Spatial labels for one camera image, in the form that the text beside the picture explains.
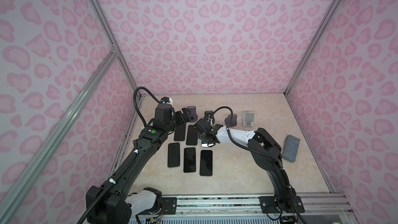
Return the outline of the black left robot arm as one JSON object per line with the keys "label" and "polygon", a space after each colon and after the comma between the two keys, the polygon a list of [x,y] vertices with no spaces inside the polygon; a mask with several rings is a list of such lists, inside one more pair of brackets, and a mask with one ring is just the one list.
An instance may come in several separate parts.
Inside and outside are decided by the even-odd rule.
{"label": "black left robot arm", "polygon": [[176,111],[172,103],[163,98],[154,111],[154,117],[145,124],[134,149],[121,166],[102,183],[92,186],[86,194],[87,209],[78,223],[127,224],[131,217],[143,211],[157,211],[160,207],[161,193],[144,189],[135,194],[134,203],[127,203],[131,186],[149,159],[160,149],[169,134],[185,123],[190,122],[191,112],[187,108]]}

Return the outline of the purple-grey round stand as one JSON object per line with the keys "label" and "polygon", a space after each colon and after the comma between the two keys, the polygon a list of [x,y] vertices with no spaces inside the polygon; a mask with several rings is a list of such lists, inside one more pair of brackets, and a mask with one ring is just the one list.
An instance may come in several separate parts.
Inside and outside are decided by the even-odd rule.
{"label": "purple-grey round stand", "polygon": [[195,123],[198,121],[197,108],[195,106],[188,106],[187,110],[190,114],[190,122]]}

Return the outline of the black phone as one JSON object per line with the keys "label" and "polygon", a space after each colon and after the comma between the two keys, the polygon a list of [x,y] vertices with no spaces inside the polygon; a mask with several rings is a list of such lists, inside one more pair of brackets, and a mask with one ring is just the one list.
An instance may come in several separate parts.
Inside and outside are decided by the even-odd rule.
{"label": "black phone", "polygon": [[201,143],[201,146],[202,146],[202,147],[213,147],[213,146],[215,146],[215,144],[214,144],[214,143],[202,142],[202,143]]}
{"label": "black phone", "polygon": [[196,171],[196,150],[194,147],[188,147],[184,149],[183,152],[183,172],[193,173]]}
{"label": "black phone", "polygon": [[200,175],[212,176],[213,153],[211,150],[202,150],[200,156]]}
{"label": "black phone", "polygon": [[186,124],[177,126],[174,132],[174,141],[181,142],[186,139]]}
{"label": "black phone", "polygon": [[198,144],[198,130],[194,125],[189,125],[187,130],[186,145],[196,146]]}
{"label": "black phone", "polygon": [[170,143],[167,151],[168,168],[176,168],[180,166],[180,144]]}

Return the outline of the white folding stand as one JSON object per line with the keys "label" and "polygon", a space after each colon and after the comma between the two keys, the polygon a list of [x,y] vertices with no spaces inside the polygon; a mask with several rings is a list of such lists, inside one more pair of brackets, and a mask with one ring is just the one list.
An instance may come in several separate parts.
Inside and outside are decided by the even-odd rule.
{"label": "white folding stand", "polygon": [[255,125],[256,113],[244,111],[243,113],[243,126],[253,127]]}

